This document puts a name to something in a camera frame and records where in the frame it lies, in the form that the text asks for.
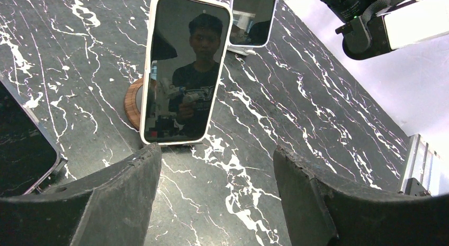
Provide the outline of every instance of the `marble countertop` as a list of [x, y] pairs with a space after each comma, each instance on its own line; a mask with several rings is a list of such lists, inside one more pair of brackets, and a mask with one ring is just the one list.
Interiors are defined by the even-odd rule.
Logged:
[[[0, 71], [69, 160], [58, 184], [142, 146], [123, 99], [143, 74], [149, 2], [0, 2]], [[278, 143], [395, 189], [407, 136], [282, 0], [256, 52], [227, 53], [203, 144], [163, 149], [146, 245], [291, 245], [271, 160]]]

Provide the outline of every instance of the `wooden disc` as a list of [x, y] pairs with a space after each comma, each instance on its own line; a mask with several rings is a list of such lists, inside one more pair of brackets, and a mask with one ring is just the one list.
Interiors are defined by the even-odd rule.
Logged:
[[134, 81], [134, 83], [129, 86], [124, 100], [125, 113], [131, 124], [137, 130], [139, 130], [140, 128], [140, 112], [136, 104], [136, 95], [137, 91], [139, 91], [139, 88], [142, 85], [143, 78], [139, 78], [138, 80]]

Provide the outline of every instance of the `person's hair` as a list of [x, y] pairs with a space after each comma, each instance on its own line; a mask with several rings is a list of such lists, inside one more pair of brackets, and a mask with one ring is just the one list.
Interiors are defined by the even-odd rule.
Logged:
[[219, 18], [203, 13], [198, 15], [188, 24], [190, 36], [192, 36], [198, 28], [210, 29], [218, 35], [218, 38], [220, 38], [223, 30], [223, 23]]

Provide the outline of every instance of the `boy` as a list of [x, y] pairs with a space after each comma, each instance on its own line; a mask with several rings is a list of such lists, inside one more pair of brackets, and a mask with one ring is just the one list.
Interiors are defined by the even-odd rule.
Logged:
[[186, 94], [198, 94], [199, 99], [183, 103], [183, 95], [170, 100], [169, 110], [177, 113], [175, 124], [181, 133], [190, 138], [200, 138], [204, 134], [212, 106], [215, 85], [220, 64], [213, 57], [221, 44], [223, 24], [220, 19], [209, 14], [201, 14], [188, 24], [189, 43], [196, 60], [173, 73], [173, 85], [184, 86]]

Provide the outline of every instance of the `black t-shirt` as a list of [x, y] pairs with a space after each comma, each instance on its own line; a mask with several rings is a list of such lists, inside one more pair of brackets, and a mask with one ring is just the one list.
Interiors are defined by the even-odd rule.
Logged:
[[[182, 132], [192, 138], [200, 138], [204, 134], [212, 106], [212, 98], [215, 85], [218, 80], [220, 64], [215, 62], [212, 69], [199, 72], [193, 67], [193, 63], [178, 68], [173, 73], [173, 85], [183, 86], [186, 94], [199, 94], [200, 99], [196, 101], [193, 108], [193, 117], [183, 122]], [[179, 104], [182, 103], [184, 95], [170, 100], [169, 110], [178, 113]]]

